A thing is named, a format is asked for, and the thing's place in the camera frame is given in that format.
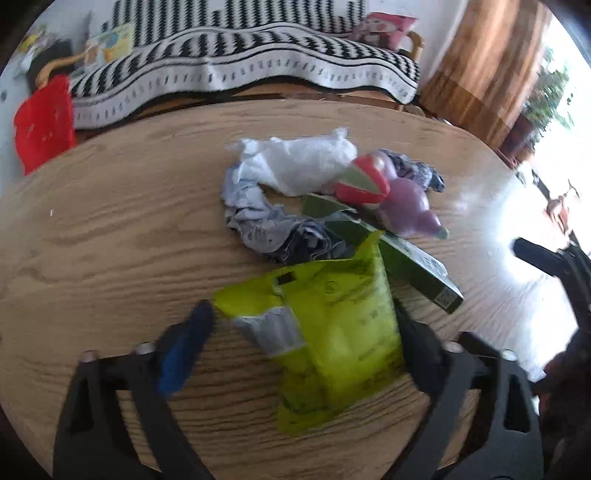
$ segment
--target white plastic bag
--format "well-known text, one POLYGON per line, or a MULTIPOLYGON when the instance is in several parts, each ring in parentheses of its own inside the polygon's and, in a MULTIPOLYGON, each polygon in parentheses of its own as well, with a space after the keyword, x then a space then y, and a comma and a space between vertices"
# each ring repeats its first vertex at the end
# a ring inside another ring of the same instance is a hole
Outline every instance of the white plastic bag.
POLYGON ((318 192, 357 157, 346 136, 346 128, 337 128, 329 135, 296 140, 243 138, 236 145, 241 164, 234 182, 255 180, 288 197, 318 192))

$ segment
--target brown curtain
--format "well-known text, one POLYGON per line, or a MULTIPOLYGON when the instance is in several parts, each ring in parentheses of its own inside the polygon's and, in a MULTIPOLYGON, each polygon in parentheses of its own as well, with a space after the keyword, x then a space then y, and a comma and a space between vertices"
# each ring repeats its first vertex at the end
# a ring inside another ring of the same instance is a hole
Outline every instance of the brown curtain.
POLYGON ((423 106, 499 148, 534 86, 550 19, 537 0, 470 0, 423 106))

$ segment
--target tabletop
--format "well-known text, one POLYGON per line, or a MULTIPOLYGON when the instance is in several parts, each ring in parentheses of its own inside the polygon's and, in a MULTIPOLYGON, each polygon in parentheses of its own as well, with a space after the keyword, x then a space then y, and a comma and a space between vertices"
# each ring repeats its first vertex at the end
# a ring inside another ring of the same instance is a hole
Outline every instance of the tabletop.
MULTIPOLYGON (((450 239, 412 239, 465 296, 447 315, 393 284, 415 320, 442 338, 462 330, 511 348, 532 375, 564 348, 574 319, 560 283, 514 258, 524 236, 557 245, 544 203, 483 143, 435 120, 366 105, 256 100, 202 106, 96 137, 0 199, 0 400, 51 470, 61 405, 80 355, 128 353, 185 319, 199 299, 273 268, 226 226, 220 186, 242 137, 295 138, 346 126, 360 151, 390 148, 432 164, 430 194, 450 239)), ((379 479, 427 407, 408 376, 322 428, 277 430, 281 371, 226 323, 169 405, 220 480, 379 479)), ((120 402, 140 457, 154 465, 129 396, 120 402)), ((462 432, 473 410, 458 423, 462 432)), ((458 451, 461 434, 446 458, 458 451)))

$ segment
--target gray cloth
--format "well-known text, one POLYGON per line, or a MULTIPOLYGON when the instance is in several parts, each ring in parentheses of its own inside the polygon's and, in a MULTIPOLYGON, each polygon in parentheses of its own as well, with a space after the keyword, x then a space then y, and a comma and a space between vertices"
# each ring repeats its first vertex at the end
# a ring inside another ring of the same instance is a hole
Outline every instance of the gray cloth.
POLYGON ((387 148, 381 148, 380 151, 384 152, 392 160, 396 173, 400 178, 412 180, 417 185, 420 185, 423 190, 431 188, 436 192, 442 192, 445 189, 445 181, 435 168, 387 148))
POLYGON ((283 265, 349 254, 345 242, 328 233, 321 222, 288 215, 281 205, 270 204, 254 180, 234 182, 237 168, 227 170, 222 198, 226 204, 226 224, 240 234, 248 248, 283 265))

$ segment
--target purple plush toy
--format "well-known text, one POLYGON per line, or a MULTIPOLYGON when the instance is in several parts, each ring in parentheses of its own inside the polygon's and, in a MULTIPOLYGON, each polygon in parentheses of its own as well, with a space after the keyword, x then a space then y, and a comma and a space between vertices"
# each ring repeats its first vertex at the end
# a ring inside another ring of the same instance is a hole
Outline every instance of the purple plush toy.
POLYGON ((423 189, 412 180, 398 178, 389 158, 385 165, 384 176, 390 183, 390 193, 379 206, 377 215, 386 230, 399 236, 449 237, 447 228, 429 210, 429 200, 423 189))

